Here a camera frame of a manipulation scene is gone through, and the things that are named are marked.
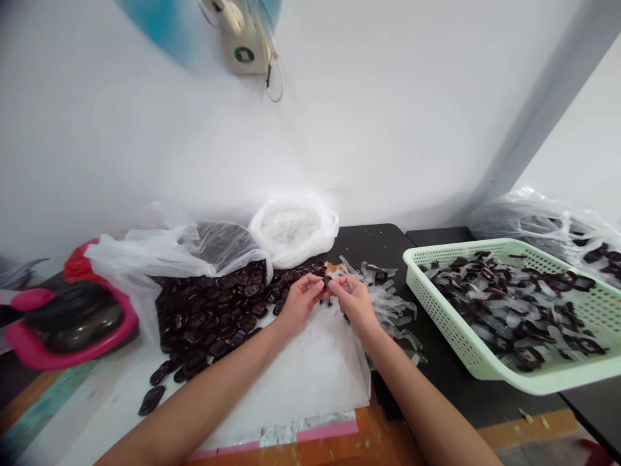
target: hand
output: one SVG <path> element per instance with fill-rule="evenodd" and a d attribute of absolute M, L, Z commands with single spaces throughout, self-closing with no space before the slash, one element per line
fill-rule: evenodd
<path fill-rule="evenodd" d="M 304 330 L 312 308 L 322 294 L 323 279 L 313 274 L 307 274 L 291 285 L 285 306 L 276 318 L 276 322 L 283 326 L 287 341 Z"/>
<path fill-rule="evenodd" d="M 347 315 L 354 335 L 362 339 L 380 326 L 373 311 L 367 285 L 352 276 L 342 276 L 336 280 L 330 280 L 328 287 L 329 292 L 326 297 L 336 295 L 341 312 Z"/>

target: green basket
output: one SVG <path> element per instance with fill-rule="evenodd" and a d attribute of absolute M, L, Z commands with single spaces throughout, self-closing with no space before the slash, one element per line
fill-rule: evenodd
<path fill-rule="evenodd" d="M 491 251 L 491 257 L 507 265 L 530 267 L 539 272 L 574 271 L 588 275 L 516 239 L 488 239 L 413 248 L 404 252 L 409 287 L 474 377 L 504 380 L 523 392 L 547 395 L 621 375 L 621 291 L 600 280 L 595 280 L 596 286 L 591 292 L 571 291 L 567 297 L 574 302 L 575 312 L 587 328 L 609 343 L 610 349 L 605 355 L 589 356 L 586 362 L 546 362 L 541 369 L 530 373 L 515 372 L 500 362 L 418 267 L 418 264 L 433 261 L 445 267 L 459 256 L 474 259 L 474 253 L 480 250 Z M 509 254 L 525 255 L 527 258 L 510 258 Z"/>

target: white bag of clear plastic scraps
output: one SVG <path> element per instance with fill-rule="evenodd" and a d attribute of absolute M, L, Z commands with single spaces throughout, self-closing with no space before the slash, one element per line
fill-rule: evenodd
<path fill-rule="evenodd" d="M 138 213 L 139 228 L 116 239 L 102 235 L 84 256 L 93 271 L 129 296 L 140 319 L 140 332 L 159 348 L 155 300 L 161 287 L 150 276 L 222 276 L 250 262 L 265 259 L 267 280 L 272 279 L 269 255 L 251 233 L 227 221 L 194 222 L 184 212 L 150 204 Z"/>
<path fill-rule="evenodd" d="M 475 209 L 468 228 L 476 239 L 520 239 L 621 289 L 621 274 L 607 268 L 609 259 L 585 260 L 602 245 L 609 252 L 621 252 L 621 233 L 595 212 L 573 210 L 527 186 Z"/>
<path fill-rule="evenodd" d="M 267 201 L 248 229 L 275 269 L 290 269 L 332 249 L 338 216 L 314 194 L 282 195 Z"/>

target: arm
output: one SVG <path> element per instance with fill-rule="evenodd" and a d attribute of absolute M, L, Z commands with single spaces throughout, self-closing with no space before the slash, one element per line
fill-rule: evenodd
<path fill-rule="evenodd" d="M 432 466 L 501 466 L 477 431 L 418 370 L 379 324 L 367 287 L 352 277 L 329 282 Z"/>
<path fill-rule="evenodd" d="M 214 431 L 287 343 L 301 332 L 323 291 L 306 275 L 291 285 L 281 314 L 252 339 L 198 374 L 96 463 L 178 465 Z"/>

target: forearm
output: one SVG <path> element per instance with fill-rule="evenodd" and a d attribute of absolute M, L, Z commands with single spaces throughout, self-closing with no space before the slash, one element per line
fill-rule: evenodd
<path fill-rule="evenodd" d="M 278 326 L 277 319 L 186 383 L 97 464 L 181 464 L 284 348 L 286 333 Z"/>
<path fill-rule="evenodd" d="M 362 341 L 432 466 L 501 466 L 477 431 L 380 327 Z"/>

